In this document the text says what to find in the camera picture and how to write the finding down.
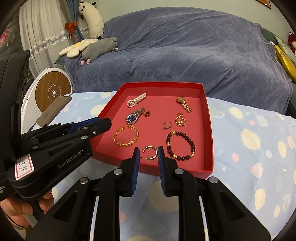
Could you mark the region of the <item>left hand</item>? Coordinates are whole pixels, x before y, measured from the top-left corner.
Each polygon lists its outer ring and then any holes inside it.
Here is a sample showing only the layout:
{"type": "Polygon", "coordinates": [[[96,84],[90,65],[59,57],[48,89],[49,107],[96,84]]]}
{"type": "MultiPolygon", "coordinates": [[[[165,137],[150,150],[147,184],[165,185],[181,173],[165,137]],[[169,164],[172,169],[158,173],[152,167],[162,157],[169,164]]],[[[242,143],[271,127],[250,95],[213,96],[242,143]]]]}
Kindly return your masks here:
{"type": "MultiPolygon", "coordinates": [[[[46,214],[53,205],[54,197],[52,195],[52,191],[50,190],[39,200],[39,206],[43,210],[44,214],[46,214]]],[[[26,228],[29,226],[25,216],[33,214],[33,208],[28,202],[12,196],[1,201],[1,209],[10,223],[15,227],[26,228]]]]}

